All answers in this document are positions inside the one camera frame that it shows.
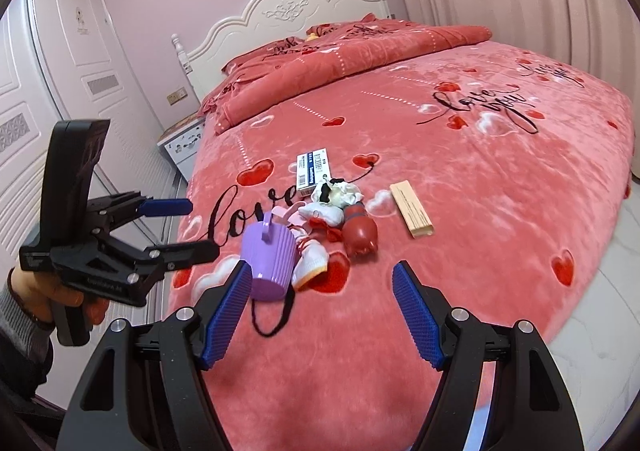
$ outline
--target silver bolt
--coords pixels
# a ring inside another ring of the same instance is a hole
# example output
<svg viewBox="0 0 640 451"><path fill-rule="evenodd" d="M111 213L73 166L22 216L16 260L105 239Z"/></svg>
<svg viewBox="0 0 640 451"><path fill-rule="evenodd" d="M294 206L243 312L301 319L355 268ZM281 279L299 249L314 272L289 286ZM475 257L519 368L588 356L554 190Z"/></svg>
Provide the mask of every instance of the silver bolt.
<svg viewBox="0 0 640 451"><path fill-rule="evenodd" d="M456 321L466 321L469 319L469 313L463 308L455 308L451 311L451 317Z"/></svg>
<svg viewBox="0 0 640 451"><path fill-rule="evenodd" d="M526 319L518 322L518 328L526 334L530 334L533 332L533 325Z"/></svg>
<svg viewBox="0 0 640 451"><path fill-rule="evenodd" d="M127 322L124 319L116 319L111 322L111 330L114 332L122 332L127 326Z"/></svg>
<svg viewBox="0 0 640 451"><path fill-rule="evenodd" d="M175 317L177 317L180 321L187 321L193 317L193 308L189 308L188 306L181 308L178 312L175 313Z"/></svg>

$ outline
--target purple bucket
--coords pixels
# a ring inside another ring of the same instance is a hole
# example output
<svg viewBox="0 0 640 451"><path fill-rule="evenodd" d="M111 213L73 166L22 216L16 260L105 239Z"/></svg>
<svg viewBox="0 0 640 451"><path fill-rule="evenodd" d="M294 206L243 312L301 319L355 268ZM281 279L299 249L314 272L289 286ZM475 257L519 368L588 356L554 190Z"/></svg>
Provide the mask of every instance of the purple bucket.
<svg viewBox="0 0 640 451"><path fill-rule="evenodd" d="M265 213L262 222L249 225L242 235L240 259L251 266L251 297L256 301L283 299L297 255L293 234L286 225L273 222L271 212Z"/></svg>

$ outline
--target gray sleeve cuff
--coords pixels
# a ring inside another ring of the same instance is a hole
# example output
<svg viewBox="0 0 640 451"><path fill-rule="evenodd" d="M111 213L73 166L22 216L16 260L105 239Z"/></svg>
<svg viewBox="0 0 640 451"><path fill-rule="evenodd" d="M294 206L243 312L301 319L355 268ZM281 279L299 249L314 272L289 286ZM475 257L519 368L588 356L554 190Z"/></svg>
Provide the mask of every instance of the gray sleeve cuff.
<svg viewBox="0 0 640 451"><path fill-rule="evenodd" d="M15 301L7 283L0 291L0 331L28 360L43 364L53 326L48 328L31 319Z"/></svg>

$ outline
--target white headboard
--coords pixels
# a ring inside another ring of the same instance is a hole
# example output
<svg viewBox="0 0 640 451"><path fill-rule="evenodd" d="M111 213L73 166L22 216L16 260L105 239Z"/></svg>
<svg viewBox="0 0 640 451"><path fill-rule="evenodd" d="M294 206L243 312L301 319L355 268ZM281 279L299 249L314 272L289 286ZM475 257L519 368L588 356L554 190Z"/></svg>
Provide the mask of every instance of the white headboard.
<svg viewBox="0 0 640 451"><path fill-rule="evenodd" d="M195 50L185 52L177 34L172 41L202 101L226 77L222 67L234 57L288 36L304 38L313 25L359 20L369 12L390 17L386 0L251 0L242 16L225 18L211 27Z"/></svg>

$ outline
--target human hand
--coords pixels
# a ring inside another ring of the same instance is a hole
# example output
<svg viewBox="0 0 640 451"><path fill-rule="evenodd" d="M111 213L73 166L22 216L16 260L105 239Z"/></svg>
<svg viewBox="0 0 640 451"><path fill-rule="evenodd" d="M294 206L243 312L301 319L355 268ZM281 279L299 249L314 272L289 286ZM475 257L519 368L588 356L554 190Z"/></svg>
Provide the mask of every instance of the human hand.
<svg viewBox="0 0 640 451"><path fill-rule="evenodd" d="M11 288L22 302L23 309L43 323L53 322L51 301L65 306L80 306L84 301L82 292L62 285L56 274L23 271L19 264L11 274ZM98 298L86 303L84 312L91 323L99 325L104 321L108 307L108 300Z"/></svg>

